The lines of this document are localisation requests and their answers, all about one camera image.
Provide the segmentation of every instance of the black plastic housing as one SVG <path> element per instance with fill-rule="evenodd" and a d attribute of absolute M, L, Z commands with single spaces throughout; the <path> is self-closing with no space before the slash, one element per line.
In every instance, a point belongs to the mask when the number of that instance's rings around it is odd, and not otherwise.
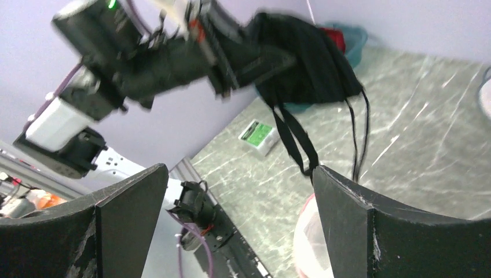
<path fill-rule="evenodd" d="M 131 71 L 142 35 L 116 0 L 72 1 L 52 20 L 56 28 L 82 55 L 82 63 L 96 67 L 109 78 Z"/>

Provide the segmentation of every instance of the gray marble surface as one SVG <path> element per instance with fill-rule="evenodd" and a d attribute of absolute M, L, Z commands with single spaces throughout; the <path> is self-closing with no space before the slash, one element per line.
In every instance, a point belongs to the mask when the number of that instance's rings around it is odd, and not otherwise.
<path fill-rule="evenodd" d="M 360 183 L 438 214 L 491 217 L 491 123 L 478 109 L 484 65 L 367 48 L 356 68 L 372 107 L 368 157 Z M 362 144 L 364 102 L 352 101 Z M 313 193 L 282 144 L 264 159 L 237 136 L 253 120 L 271 125 L 256 99 L 194 159 L 244 237 L 274 277 L 298 277 L 292 240 L 299 210 Z M 345 105 L 298 115 L 328 167 L 350 177 L 353 142 Z"/>

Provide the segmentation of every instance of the mask ear loop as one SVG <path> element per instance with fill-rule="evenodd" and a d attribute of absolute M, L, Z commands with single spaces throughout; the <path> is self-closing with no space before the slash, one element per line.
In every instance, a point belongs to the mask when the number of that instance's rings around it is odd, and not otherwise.
<path fill-rule="evenodd" d="M 367 157 L 367 149 L 368 149 L 368 141 L 370 137 L 370 101 L 368 101 L 367 94 L 365 94 L 365 91 L 362 90 L 361 94 L 363 95 L 363 98 L 365 99 L 365 105 L 367 108 L 367 117 L 365 119 L 365 140 L 363 142 L 363 151 L 361 152 L 361 157 L 360 157 L 360 163 L 358 164 L 358 169 L 356 174 L 356 183 L 360 180 L 360 172 L 363 164 L 365 163 L 365 158 Z"/>
<path fill-rule="evenodd" d="M 358 161 L 358 144 L 357 144 L 357 139 L 356 139 L 356 116 L 354 113 L 354 109 L 349 103 L 348 99 L 345 99 L 346 104 L 348 105 L 348 108 L 350 110 L 350 115 L 351 115 L 351 126 L 353 129 L 353 145 L 354 145 L 354 161 L 353 161 L 353 172 L 351 175 L 351 180 L 353 182 L 358 183 L 360 180 L 360 172 L 361 172 L 361 167 L 365 163 L 365 158 L 367 157 L 367 149 L 368 149 L 368 140 L 370 136 L 370 102 L 368 101 L 367 94 L 365 94 L 365 91 L 362 90 L 361 94 L 363 95 L 363 98 L 365 100 L 365 105 L 367 108 L 367 117 L 366 117 L 366 122 L 365 122 L 365 138 L 364 138 L 364 143 L 363 143 L 363 149 L 361 152 L 361 157 L 360 161 Z"/>
<path fill-rule="evenodd" d="M 353 145 L 354 145 L 354 159 L 353 159 L 353 171 L 351 172 L 351 180 L 358 183 L 358 178 L 356 177 L 356 173 L 358 171 L 358 144 L 356 143 L 356 121 L 353 107 L 351 106 L 348 99 L 345 99 L 346 104 L 350 110 L 351 115 L 351 128 L 353 129 Z"/>

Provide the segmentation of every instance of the black strap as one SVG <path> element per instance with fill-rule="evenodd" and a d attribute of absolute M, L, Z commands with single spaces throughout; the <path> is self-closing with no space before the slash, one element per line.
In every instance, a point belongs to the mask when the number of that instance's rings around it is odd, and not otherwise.
<path fill-rule="evenodd" d="M 285 148 L 287 149 L 289 156 L 292 157 L 293 160 L 298 164 L 298 167 L 300 167 L 300 171 L 302 172 L 302 174 L 309 177 L 312 181 L 312 171 L 317 166 L 319 166 L 319 156 L 316 149 L 314 148 L 314 145 L 312 144 L 312 141 L 310 140 L 309 136 L 302 128 L 302 125 L 298 122 L 298 120 L 295 119 L 295 117 L 290 112 L 288 112 L 288 110 L 286 110 L 282 104 L 278 105 L 278 108 L 283 116 L 284 121 L 274 110 L 274 105 L 268 105 L 273 111 L 274 121 L 276 122 L 278 133 L 281 140 L 283 141 L 283 144 L 285 145 Z M 309 158 L 308 169 L 304 169 L 303 167 L 302 155 L 296 145 L 295 139 L 293 138 L 292 134 L 296 137 L 298 143 L 300 144 L 300 146 L 302 146 L 305 154 Z"/>

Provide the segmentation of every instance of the plastic bag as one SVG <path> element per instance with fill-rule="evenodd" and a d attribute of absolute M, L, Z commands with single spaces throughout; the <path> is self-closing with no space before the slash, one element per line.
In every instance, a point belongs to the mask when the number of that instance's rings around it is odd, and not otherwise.
<path fill-rule="evenodd" d="M 300 212 L 293 244 L 296 269 L 301 278 L 334 278 L 315 195 Z"/>

